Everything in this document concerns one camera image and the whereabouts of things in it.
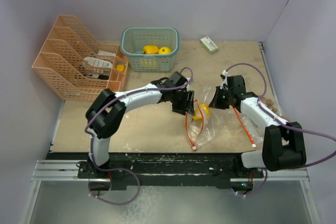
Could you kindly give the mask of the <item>yellow fake lemon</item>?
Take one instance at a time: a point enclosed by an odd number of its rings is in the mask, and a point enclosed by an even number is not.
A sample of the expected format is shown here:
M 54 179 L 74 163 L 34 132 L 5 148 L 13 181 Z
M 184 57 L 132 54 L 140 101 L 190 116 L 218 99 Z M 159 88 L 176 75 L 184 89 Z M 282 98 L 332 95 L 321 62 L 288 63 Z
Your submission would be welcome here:
M 170 54 L 172 53 L 172 49 L 169 47 L 161 47 L 158 51 L 158 54 L 164 55 L 164 54 Z

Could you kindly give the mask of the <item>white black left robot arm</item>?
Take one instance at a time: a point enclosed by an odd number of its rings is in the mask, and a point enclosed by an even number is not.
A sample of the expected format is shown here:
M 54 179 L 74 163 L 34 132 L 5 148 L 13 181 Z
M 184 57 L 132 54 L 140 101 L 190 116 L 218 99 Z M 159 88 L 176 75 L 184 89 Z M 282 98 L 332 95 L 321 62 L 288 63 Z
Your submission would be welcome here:
M 85 132 L 91 135 L 89 159 L 90 173 L 96 178 L 108 172 L 109 146 L 125 114 L 150 104 L 170 102 L 172 111 L 181 115 L 194 115 L 194 91 L 189 89 L 193 76 L 181 72 L 170 77 L 151 81 L 149 84 L 123 92 L 104 89 L 86 112 Z

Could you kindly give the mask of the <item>yellow fake bell pepper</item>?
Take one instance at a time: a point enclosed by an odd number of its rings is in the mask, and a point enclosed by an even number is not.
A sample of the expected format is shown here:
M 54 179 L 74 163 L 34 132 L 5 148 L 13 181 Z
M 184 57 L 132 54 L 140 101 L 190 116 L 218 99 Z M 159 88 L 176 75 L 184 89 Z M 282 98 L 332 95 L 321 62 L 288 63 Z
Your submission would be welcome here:
M 146 46 L 143 47 L 142 53 L 152 55 L 152 54 L 158 54 L 158 51 L 159 51 L 158 46 L 156 46 L 156 45 L 146 45 Z

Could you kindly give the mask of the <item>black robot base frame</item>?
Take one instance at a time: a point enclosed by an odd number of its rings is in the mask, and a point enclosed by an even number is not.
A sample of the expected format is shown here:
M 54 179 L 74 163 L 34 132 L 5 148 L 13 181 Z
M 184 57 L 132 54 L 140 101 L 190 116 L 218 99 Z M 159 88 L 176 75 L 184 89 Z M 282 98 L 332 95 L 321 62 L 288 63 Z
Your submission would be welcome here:
M 251 190 L 262 179 L 259 168 L 245 168 L 239 153 L 110 153 L 97 170 L 87 153 L 49 153 L 47 160 L 74 161 L 78 178 L 127 186 L 210 186 Z

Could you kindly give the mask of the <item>yellow fake pear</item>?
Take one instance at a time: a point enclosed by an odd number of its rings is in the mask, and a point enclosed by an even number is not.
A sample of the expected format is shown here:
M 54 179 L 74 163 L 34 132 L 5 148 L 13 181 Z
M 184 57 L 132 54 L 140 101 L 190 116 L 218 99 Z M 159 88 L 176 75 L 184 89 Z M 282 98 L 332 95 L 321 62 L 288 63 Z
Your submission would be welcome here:
M 205 104 L 198 104 L 195 109 L 193 120 L 207 120 L 211 115 L 209 107 Z

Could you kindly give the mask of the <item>clear zip bag red seal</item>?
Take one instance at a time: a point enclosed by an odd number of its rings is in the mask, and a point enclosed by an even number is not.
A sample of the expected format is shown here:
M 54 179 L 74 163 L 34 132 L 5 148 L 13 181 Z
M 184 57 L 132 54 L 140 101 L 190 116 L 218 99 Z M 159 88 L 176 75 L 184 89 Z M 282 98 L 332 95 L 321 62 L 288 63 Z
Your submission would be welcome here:
M 215 89 L 210 86 L 205 86 L 200 93 L 196 94 L 194 99 L 194 110 L 198 104 L 209 103 L 214 97 Z M 188 142 L 190 143 L 193 152 L 199 151 L 202 147 L 214 140 L 219 134 L 221 121 L 223 117 L 220 111 L 209 108 L 211 115 L 207 120 L 193 120 L 193 115 L 185 115 L 185 133 Z

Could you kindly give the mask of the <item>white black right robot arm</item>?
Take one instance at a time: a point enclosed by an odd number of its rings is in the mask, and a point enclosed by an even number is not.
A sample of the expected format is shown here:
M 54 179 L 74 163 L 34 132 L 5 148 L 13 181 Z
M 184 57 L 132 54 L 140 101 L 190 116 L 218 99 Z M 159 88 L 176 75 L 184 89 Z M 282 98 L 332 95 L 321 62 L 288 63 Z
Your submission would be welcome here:
M 252 168 L 269 171 L 298 168 L 306 164 L 307 156 L 301 125 L 277 116 L 258 100 L 258 95 L 247 92 L 243 76 L 224 76 L 210 108 L 226 110 L 235 108 L 247 116 L 263 131 L 263 147 L 259 151 L 244 152 L 234 164 L 234 173 L 246 177 Z

